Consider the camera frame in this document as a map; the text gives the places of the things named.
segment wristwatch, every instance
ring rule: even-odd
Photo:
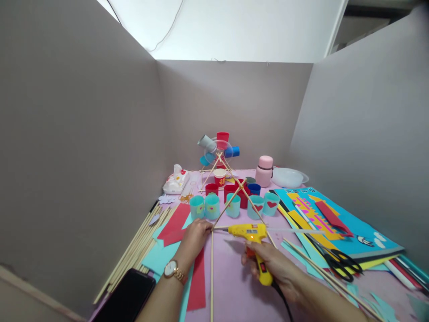
[[[176,277],[183,285],[186,284],[186,281],[188,280],[188,276],[182,272],[178,265],[177,261],[172,259],[164,268],[164,276],[166,278],[170,278],[172,276]]]

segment smartphone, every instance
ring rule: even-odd
[[[153,277],[129,269],[93,322],[133,322],[155,285]]]

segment scissors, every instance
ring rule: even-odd
[[[308,237],[308,239],[310,239],[313,245],[322,254],[323,258],[326,260],[331,270],[343,271],[345,276],[339,274],[343,280],[346,280],[347,282],[353,282],[353,279],[354,279],[353,276],[346,269],[346,267],[349,267],[356,273],[363,272],[362,267],[359,265],[359,263],[357,263],[353,258],[348,256],[347,254],[344,254],[343,252],[336,249],[329,249],[323,246],[321,243],[319,243],[313,236],[309,234],[305,234],[305,235]]]

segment cable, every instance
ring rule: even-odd
[[[115,11],[115,9],[113,9],[113,7],[112,7],[112,4],[110,3],[110,1],[109,0],[106,0],[107,1],[107,3],[109,4],[109,6],[112,8],[112,10],[113,10],[113,13],[115,14],[115,16],[116,16],[116,19],[118,20],[118,22],[119,22],[119,24],[120,25],[122,25],[122,23],[121,23],[121,21],[119,20],[119,17],[118,17],[118,15],[116,14],[116,11]]]
[[[274,289],[277,291],[277,293],[280,295],[280,297],[282,298],[283,302],[285,303],[286,308],[287,308],[287,313],[289,314],[290,322],[294,322],[294,318],[292,317],[292,313],[290,312],[289,305],[287,304],[286,298],[283,295],[283,292],[280,289],[280,286],[277,284],[276,281],[273,281],[273,283],[271,284],[271,286],[274,287]]]
[[[182,8],[182,4],[183,4],[183,2],[184,2],[184,1],[185,1],[185,0],[182,0],[182,2],[180,3],[179,10],[176,12],[176,15],[175,15],[175,17],[174,17],[173,23],[171,24],[170,29],[169,29],[169,30],[167,31],[167,33],[165,34],[164,38],[162,38],[162,39],[161,39],[161,41],[160,41],[160,42],[158,42],[158,43],[156,44],[156,46],[155,46],[155,48],[154,48],[154,49],[152,49],[152,50],[148,50],[148,52],[153,52],[153,51],[155,51],[155,50],[158,48],[158,45],[159,45],[160,43],[162,43],[162,42],[164,41],[164,39],[168,36],[168,34],[170,33],[171,29],[172,29],[172,28],[173,28],[173,26],[174,26],[174,23],[176,22],[177,16],[179,15],[180,9]]]

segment watch face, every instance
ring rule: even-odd
[[[172,276],[174,274],[174,270],[177,268],[177,262],[171,261],[167,264],[167,266],[164,269],[164,274],[168,277]]]

